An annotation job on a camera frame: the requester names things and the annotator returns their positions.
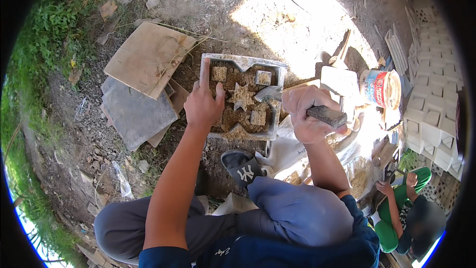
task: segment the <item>plastic bucket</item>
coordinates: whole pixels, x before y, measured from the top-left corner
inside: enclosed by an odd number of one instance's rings
[[[396,110],[400,105],[400,76],[391,72],[366,70],[359,79],[360,95],[367,104]]]

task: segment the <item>wooden board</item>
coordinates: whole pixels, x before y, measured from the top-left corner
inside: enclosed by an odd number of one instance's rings
[[[104,68],[111,77],[157,100],[196,39],[143,22]]]

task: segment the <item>green plant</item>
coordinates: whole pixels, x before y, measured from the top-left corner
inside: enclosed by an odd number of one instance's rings
[[[86,64],[96,60],[96,48],[87,32],[97,19],[97,5],[104,1],[37,0],[34,3],[18,35],[2,86],[0,144],[4,152],[21,120],[25,122],[22,128],[31,129],[40,144],[51,147],[58,144],[61,126],[42,116],[42,110],[48,108],[48,76],[53,71],[69,75],[73,60],[84,69],[81,78],[88,77]],[[82,257],[74,246],[79,239],[58,224],[28,162],[22,133],[12,142],[6,166],[14,197],[24,197],[19,207],[36,226],[32,241],[54,250],[68,263],[80,265]]]
[[[407,149],[400,158],[398,163],[398,168],[405,173],[410,172],[414,169],[415,162],[417,161],[418,154],[411,149]]]

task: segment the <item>hand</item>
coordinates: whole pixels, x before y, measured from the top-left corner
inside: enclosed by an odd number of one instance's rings
[[[414,188],[417,183],[418,183],[417,175],[415,173],[408,173],[408,175],[407,175],[407,186]]]
[[[387,197],[388,196],[393,196],[393,189],[390,186],[389,182],[377,181],[377,182],[375,182],[375,186],[377,187],[379,192],[383,193]]]
[[[306,114],[313,105],[326,105],[340,110],[339,104],[330,98],[328,90],[321,90],[315,85],[302,86],[283,93],[283,109],[291,115],[291,122],[296,138],[303,144],[316,144],[331,132],[345,133],[347,125],[332,126]]]
[[[210,59],[205,59],[205,68],[210,68]],[[212,125],[220,119],[225,108],[225,91],[223,84],[217,84],[217,98],[213,99],[208,81],[209,70],[205,70],[202,83],[195,81],[193,91],[183,105],[187,115],[187,126],[210,131]]]

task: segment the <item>gray pants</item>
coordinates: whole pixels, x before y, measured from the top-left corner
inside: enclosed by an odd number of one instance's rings
[[[222,216],[205,215],[197,197],[188,211],[186,241],[191,260],[210,243],[231,235],[259,235],[306,246],[326,246],[348,239],[353,217],[332,192],[256,177],[249,196],[260,208]],[[99,247],[112,259],[138,265],[144,245],[150,197],[104,207],[94,222]]]

